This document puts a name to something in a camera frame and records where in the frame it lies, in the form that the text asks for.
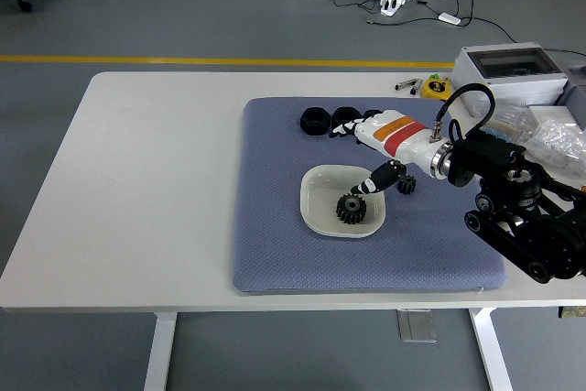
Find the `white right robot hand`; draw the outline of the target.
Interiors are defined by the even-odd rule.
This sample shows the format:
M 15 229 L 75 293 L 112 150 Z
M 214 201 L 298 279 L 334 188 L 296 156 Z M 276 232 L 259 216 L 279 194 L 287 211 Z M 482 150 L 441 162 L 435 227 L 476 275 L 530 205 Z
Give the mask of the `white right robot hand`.
M 434 179 L 446 178 L 441 167 L 450 152 L 448 139 L 396 110 L 352 120 L 336 126 L 331 133 L 332 137 L 347 135 L 389 158 L 351 188 L 353 195 L 382 192 L 394 184 L 403 193 L 411 192 L 413 179 L 407 175 L 408 164 L 417 165 Z

